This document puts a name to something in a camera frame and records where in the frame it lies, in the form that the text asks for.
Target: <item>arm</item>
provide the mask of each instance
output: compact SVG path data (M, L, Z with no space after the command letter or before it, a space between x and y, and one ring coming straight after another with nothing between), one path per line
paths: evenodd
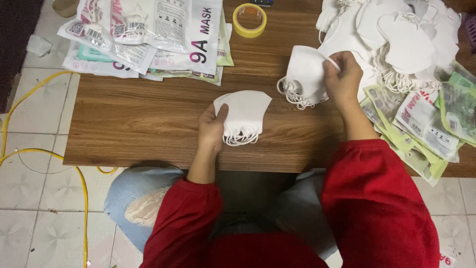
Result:
M355 61L346 54L333 55L334 60ZM438 236L418 189L398 156L359 115L359 80L342 83L346 75L359 72L341 66L345 73L327 84L327 92L341 111L349 141L326 172L321 204L343 268L438 267ZM330 68L325 66L328 77L333 76Z
M225 105L215 118L213 104L198 120L198 148L187 179L166 193L140 268L204 267L209 236L222 201L215 182L215 159L222 146Z

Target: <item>phone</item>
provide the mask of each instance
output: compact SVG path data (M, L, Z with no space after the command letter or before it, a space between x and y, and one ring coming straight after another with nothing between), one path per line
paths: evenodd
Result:
M269 8L274 4L273 0L249 0L249 2L264 8Z

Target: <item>hand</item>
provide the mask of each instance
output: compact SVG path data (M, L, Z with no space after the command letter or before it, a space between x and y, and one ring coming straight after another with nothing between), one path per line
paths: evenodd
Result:
M223 145L223 126L228 115L228 105L221 106L218 115L215 116L215 106L210 106L198 118L198 148L211 150L218 154Z
M341 113L349 107L360 107L357 92L363 71L350 51L337 52L330 58L339 65L341 72L330 61L324 62L324 84L327 95Z

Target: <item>purple basket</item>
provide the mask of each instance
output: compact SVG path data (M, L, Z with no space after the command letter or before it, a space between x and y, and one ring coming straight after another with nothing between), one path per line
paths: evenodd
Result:
M473 54L476 54L476 15L472 15L466 19L465 28L468 32L469 44L471 45L472 52Z

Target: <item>white tile floor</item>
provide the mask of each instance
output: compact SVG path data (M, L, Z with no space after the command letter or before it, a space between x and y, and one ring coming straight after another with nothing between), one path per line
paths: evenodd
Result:
M68 19L53 13L51 1L47 4L35 32L52 42L54 51L41 59L27 55L15 100L61 71L69 41L56 31ZM64 74L25 100L11 118L7 152L43 148L63 154L78 83L78 75ZM81 170L89 190L91 267L138 267L142 255L102 213L108 186L118 172ZM457 259L456 268L476 268L476 179L444 178L434 188L421 178L414 181L433 215L441 249ZM0 268L82 267L82 211L82 188L74 169L43 153L6 160L0 169ZM338 253L327 262L332 268L342 265Z

